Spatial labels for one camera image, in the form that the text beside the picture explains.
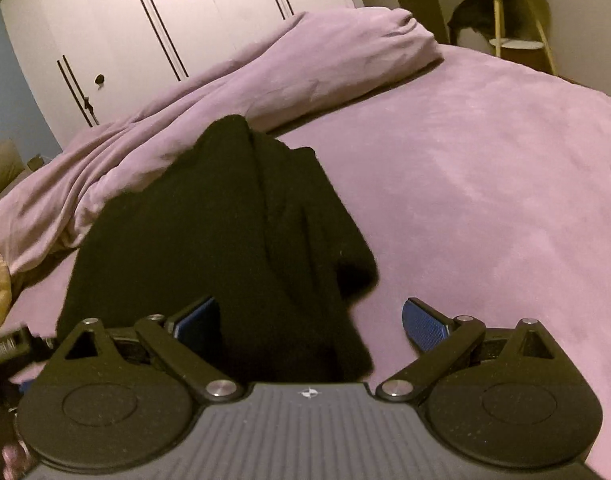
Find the blue wall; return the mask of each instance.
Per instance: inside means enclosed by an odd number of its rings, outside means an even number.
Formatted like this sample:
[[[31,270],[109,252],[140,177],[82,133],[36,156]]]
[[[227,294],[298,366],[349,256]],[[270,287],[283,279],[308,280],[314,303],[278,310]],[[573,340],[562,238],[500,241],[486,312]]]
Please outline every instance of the blue wall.
[[[12,50],[0,9],[0,140],[12,139],[24,162],[37,155],[61,152]]]

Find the black cloth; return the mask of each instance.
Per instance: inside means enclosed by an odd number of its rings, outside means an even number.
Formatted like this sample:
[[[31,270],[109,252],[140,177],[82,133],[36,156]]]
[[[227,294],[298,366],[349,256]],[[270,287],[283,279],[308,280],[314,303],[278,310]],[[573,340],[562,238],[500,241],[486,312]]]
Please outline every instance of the black cloth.
[[[109,201],[81,245],[57,335],[221,307],[214,364],[241,382],[355,381],[372,362],[348,315],[377,267],[310,148],[244,118],[212,124],[156,181]]]

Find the gray ribbed surface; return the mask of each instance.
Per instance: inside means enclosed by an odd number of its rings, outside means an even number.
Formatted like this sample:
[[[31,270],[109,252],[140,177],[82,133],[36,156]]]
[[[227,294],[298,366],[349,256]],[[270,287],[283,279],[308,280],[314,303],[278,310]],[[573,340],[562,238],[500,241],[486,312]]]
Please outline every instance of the gray ribbed surface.
[[[313,389],[310,398],[304,392]],[[362,384],[258,384],[235,404],[204,411],[188,438],[145,466],[74,475],[40,466],[31,480],[486,480],[592,479],[573,466],[546,474],[480,468],[432,439],[405,404],[371,397]]]

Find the white logo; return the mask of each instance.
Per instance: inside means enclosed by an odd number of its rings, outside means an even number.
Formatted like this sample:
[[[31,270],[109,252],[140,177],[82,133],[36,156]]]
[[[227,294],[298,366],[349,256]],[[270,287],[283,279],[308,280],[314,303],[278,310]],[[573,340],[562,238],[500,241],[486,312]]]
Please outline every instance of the white logo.
[[[303,395],[306,399],[314,399],[314,397],[319,395],[319,392],[315,390],[314,388],[306,388],[302,392],[299,392],[299,393]]]

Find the white wardrobe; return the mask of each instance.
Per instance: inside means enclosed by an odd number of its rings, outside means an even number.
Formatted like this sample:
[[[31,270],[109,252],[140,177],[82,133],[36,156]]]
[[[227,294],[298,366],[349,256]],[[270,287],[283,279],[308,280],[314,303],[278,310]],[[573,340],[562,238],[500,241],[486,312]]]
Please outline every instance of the white wardrobe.
[[[360,0],[3,0],[23,74],[62,147],[231,57],[302,10]]]

